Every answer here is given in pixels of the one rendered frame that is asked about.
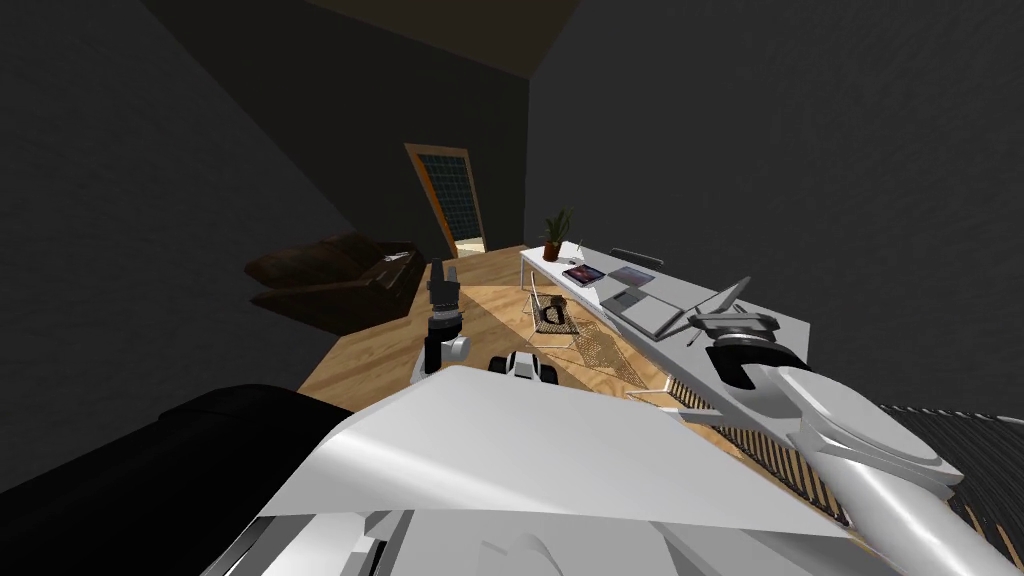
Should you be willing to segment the wooden door with dark pane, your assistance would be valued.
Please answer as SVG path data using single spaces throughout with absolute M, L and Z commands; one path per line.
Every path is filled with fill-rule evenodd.
M 404 143 L 410 162 L 456 258 L 487 251 L 469 152 L 465 148 Z

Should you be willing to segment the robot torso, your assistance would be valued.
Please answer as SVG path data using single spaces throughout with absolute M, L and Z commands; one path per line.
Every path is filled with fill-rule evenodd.
M 311 440 L 202 576 L 898 576 L 648 405 L 451 366 L 270 408 Z

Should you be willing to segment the black chair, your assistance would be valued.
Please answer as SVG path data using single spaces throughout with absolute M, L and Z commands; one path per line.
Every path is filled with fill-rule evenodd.
M 663 259 L 651 257 L 651 256 L 647 256 L 647 255 L 644 255 L 644 254 L 636 253 L 636 252 L 625 250 L 625 249 L 621 249 L 621 248 L 612 248 L 608 252 L 608 254 L 610 256 L 612 256 L 614 258 L 617 258 L 617 259 L 621 259 L 623 261 L 627 261 L 627 262 L 636 264 L 638 266 L 642 266 L 642 268 L 646 268 L 646 269 L 650 269 L 650 270 L 654 270 L 654 271 L 660 270 L 664 266 L 664 260 Z

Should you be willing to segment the grey laptop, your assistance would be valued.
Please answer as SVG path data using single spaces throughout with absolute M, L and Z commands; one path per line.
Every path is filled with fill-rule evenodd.
M 659 341 L 691 327 L 685 310 L 629 287 L 602 300 L 601 306 L 646 337 Z

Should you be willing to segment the dark brown sofa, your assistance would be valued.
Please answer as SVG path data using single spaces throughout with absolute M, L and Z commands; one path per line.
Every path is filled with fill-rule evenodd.
M 411 242 L 348 232 L 268 253 L 244 272 L 267 288 L 253 305 L 343 337 L 406 317 L 425 269 Z

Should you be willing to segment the white desk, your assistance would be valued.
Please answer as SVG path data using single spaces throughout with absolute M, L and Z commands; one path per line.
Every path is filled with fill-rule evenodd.
M 545 278 L 564 288 L 573 299 L 580 302 L 596 318 L 618 332 L 626 341 L 657 365 L 663 371 L 682 380 L 723 415 L 728 414 L 728 418 L 735 419 L 737 423 L 741 419 L 757 420 L 761 422 L 763 427 L 768 427 L 768 424 L 765 423 L 767 422 L 765 417 L 743 407 L 727 392 L 728 387 L 718 377 L 705 352 L 705 347 L 711 345 L 709 337 L 700 336 L 694 344 L 687 345 L 697 332 L 691 328 L 655 342 L 601 306 L 602 300 L 613 296 L 627 287 L 626 284 L 610 278 L 611 272 L 625 266 L 635 268 L 652 276 L 652 280 L 642 286 L 641 290 L 678 308 L 688 310 L 706 298 L 711 297 L 716 292 L 715 290 L 671 277 L 662 272 L 617 259 L 591 248 L 580 248 L 572 242 L 565 242 L 562 245 L 559 253 L 560 257 L 555 262 L 545 261 L 543 259 L 543 247 L 524 249 L 520 252 L 522 260 L 520 264 L 521 281 L 524 278 L 523 270 L 525 264 L 531 265 L 539 274 L 542 274 Z M 580 264 L 595 268 L 598 271 L 606 273 L 607 276 L 587 287 L 579 287 L 565 277 L 563 272 Z M 741 296 L 737 300 L 737 303 L 748 312 L 763 313 L 776 318 L 781 328 L 775 332 L 778 342 L 796 353 L 802 360 L 807 361 L 811 332 L 810 324 L 806 321 L 748 302 L 745 298 L 746 296 Z

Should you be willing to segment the dark striped rug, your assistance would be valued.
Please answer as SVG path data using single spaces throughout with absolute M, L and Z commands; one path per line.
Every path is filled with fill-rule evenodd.
M 884 405 L 964 475 L 948 506 L 1024 572 L 1024 425 L 993 416 Z M 845 527 L 845 509 L 797 452 L 760 431 L 714 430 L 764 472 Z

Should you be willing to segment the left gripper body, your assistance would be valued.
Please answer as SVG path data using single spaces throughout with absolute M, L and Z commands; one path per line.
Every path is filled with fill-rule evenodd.
M 429 300 L 432 307 L 431 323 L 460 323 L 461 284 L 450 280 L 429 280 L 427 282 Z

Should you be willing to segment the beige patterned rug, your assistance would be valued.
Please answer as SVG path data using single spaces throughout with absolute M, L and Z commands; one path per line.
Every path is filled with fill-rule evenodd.
M 580 330 L 574 349 L 587 368 L 611 369 L 615 377 L 638 389 L 647 385 L 618 348 L 614 339 L 601 331 L 597 322 L 581 320 L 573 316 Z

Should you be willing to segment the potted green plant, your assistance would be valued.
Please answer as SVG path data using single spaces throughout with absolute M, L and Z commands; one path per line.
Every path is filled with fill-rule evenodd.
M 557 216 L 545 219 L 547 235 L 543 252 L 545 261 L 558 260 L 561 245 L 571 225 L 572 214 L 572 208 L 562 208 Z

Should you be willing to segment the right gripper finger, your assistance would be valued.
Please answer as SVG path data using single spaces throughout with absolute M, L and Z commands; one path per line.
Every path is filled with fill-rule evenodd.
M 715 293 L 698 304 L 694 305 L 694 314 L 717 314 L 728 311 L 738 299 L 751 281 L 751 277 L 744 277 L 726 289 Z

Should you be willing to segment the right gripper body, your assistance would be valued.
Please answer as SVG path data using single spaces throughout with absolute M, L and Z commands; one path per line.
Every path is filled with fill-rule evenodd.
M 697 314 L 689 316 L 688 323 L 712 340 L 740 337 L 775 341 L 774 333 L 780 329 L 774 317 L 761 313 Z

